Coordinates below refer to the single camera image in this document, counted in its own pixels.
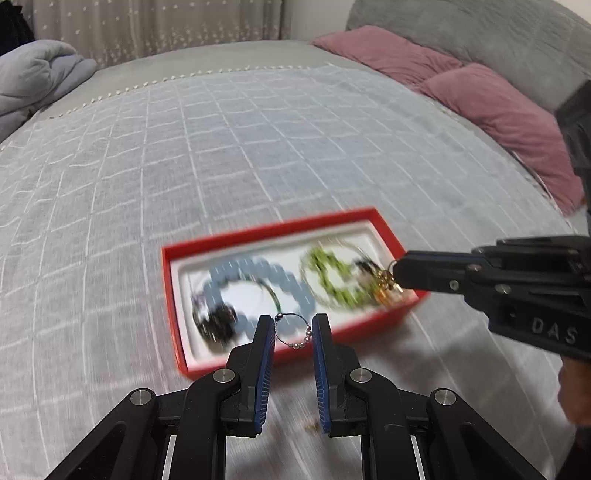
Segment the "person's right hand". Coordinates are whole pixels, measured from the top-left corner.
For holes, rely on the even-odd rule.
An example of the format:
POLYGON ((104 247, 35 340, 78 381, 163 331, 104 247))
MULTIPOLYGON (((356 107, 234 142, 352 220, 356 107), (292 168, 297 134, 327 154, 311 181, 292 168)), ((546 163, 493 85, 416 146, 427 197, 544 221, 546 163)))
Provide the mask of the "person's right hand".
POLYGON ((591 426, 591 367, 563 357, 559 373, 559 403, 566 418, 581 427, 591 426))

